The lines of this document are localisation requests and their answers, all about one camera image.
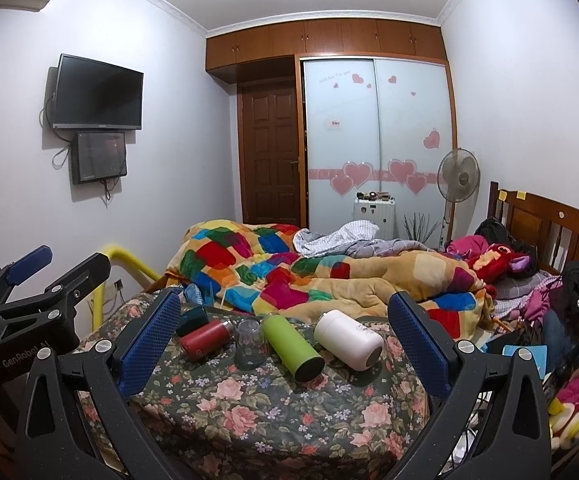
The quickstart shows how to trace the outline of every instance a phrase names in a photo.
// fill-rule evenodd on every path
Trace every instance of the white thermos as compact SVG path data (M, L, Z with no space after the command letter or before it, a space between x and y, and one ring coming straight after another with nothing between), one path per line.
M370 368L383 351L383 338L340 310L321 316L314 339L357 372Z

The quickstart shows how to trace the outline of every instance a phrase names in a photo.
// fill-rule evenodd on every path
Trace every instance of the pink clothing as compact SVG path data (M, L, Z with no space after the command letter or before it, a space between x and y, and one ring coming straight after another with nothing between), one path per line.
M523 317L527 321L537 320L543 322L543 316L551 308L549 304L549 290L563 286L562 282L552 285L560 276L548 276L531 293L521 301L519 309L524 313Z
M447 246L447 252L468 260L484 254L488 247L489 243L484 236L470 235L454 240Z

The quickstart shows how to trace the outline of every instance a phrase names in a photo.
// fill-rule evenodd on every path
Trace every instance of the red stuffed toy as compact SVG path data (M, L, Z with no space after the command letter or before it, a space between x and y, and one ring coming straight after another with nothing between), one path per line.
M515 253L505 244L492 244L480 256L467 261L469 268L486 283L494 283L506 272L520 272L529 266L529 256Z

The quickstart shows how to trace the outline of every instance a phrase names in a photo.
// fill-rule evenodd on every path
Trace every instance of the red bottle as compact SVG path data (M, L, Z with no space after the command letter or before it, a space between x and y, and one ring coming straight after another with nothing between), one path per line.
M198 361L230 342L234 326L230 320L215 319L181 338L181 346L190 361Z

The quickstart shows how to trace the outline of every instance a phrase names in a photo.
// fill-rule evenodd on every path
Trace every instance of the yellow metal pipe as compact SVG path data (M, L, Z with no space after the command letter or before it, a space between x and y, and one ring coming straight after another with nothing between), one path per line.
M121 260L133 270L140 270L140 272L154 282L161 277L159 273L151 269L151 267L148 267L134 256L134 254L123 249L121 246L109 245L100 252L107 256L110 261ZM106 283L102 283L94 289L92 301L92 331L97 330L103 324L103 294L105 293L105 285Z

